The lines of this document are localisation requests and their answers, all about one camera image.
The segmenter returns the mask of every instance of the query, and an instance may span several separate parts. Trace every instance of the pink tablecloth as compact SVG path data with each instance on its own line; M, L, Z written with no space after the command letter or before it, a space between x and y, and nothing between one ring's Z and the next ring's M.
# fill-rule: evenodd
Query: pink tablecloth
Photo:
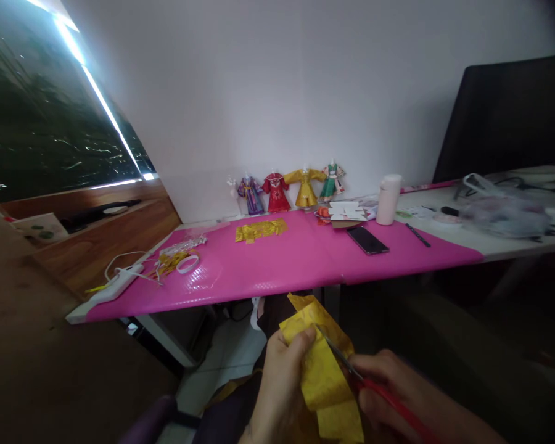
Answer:
M314 218L313 215L307 217L309 221ZM334 230L329 225L315 230L346 284L425 273L477 263L484 259L476 250L417 230L431 245L428 248L405 224L397 221L390 226L382 226L372 220L365 222L363 226L390 248L389 253L368 256L345 230Z
M289 230L280 236L257 239L254 244L234 242L236 227L284 218ZM336 284L357 284L467 265L483 260L478 251L452 244L420 231L432 245L427 248L404 224L364 226L380 239L389 253L367 256L345 230L318 226L312 213L303 211L247 218L207 234L197 247L199 267L187 274L171 273L159 287L137 278L116 300L92 308L86 320L102 321L127 316L267 296ZM163 245L179 242L176 231ZM154 262L145 262L144 272Z
M254 244L234 241L236 227L277 218L288 225L288 231L280 236L262 237ZM175 231L162 248L176 244L183 235ZM92 308L86 320L144 315L342 282L341 273L303 211L242 219L207 233L207 237L205 245L196 247L201 262L195 270L171 273L163 287L137 278L116 300ZM147 273L154 262L144 266Z

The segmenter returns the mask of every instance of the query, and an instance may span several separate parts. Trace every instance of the table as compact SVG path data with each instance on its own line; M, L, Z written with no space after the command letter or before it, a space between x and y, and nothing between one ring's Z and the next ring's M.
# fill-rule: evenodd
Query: table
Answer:
M398 208L457 207L453 196L453 188L413 192L401 195ZM555 208L555 195L542 195L541 200L547 207ZM275 218L284 218L289 230L280 236L262 237L254 244L234 241L237 226ZM98 306L91 302L82 304L67 319L83 323L138 316L163 342L168 338L164 338L162 330L158 331L160 326L152 324L150 313L519 258L498 284L496 292L501 293L534 264L536 257L555 252L555 237L544 237L543 243L537 244L411 219L411 225L432 244L427 248L403 225L405 221L398 219L388 227L375 221L364 224L390 248L390 253L374 256L366 256L344 231L335 231L329 225L318 226L315 216L302 210L232 221L229 226L207 234L207 244L197 248L202 261L191 274L172 273L164 287L136 279L116 300ZM182 238L181 230L175 231L162 246ZM153 264L145 263L145 271ZM192 362L185 350L175 350L173 354L180 357L179 362Z

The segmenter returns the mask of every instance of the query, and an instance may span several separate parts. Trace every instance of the hand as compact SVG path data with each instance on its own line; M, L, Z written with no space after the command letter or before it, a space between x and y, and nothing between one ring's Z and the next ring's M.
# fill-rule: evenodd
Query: hand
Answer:
M427 382L392 351L354 355L350 362L362 375L384 385L428 427L441 443L504 443L489 425ZM410 442L421 442L411 426L379 395L363 389L360 408L377 430L385 424Z
M298 333L289 347L281 331L269 338L257 403L241 442L249 435L254 444L274 443L298 415L304 403L300 365L315 337L315 328L309 327Z

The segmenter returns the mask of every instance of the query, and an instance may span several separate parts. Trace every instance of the white wall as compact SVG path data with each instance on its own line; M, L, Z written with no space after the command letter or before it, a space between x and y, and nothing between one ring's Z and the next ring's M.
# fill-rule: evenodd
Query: white wall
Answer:
M245 170L335 157L347 196L428 183L464 68L555 54L538 0L63 3L185 222L234 214Z

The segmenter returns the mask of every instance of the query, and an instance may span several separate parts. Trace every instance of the window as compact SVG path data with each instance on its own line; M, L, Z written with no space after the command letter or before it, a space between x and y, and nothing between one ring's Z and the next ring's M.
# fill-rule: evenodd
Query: window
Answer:
M77 38L36 4L0 0L0 202L154 177Z

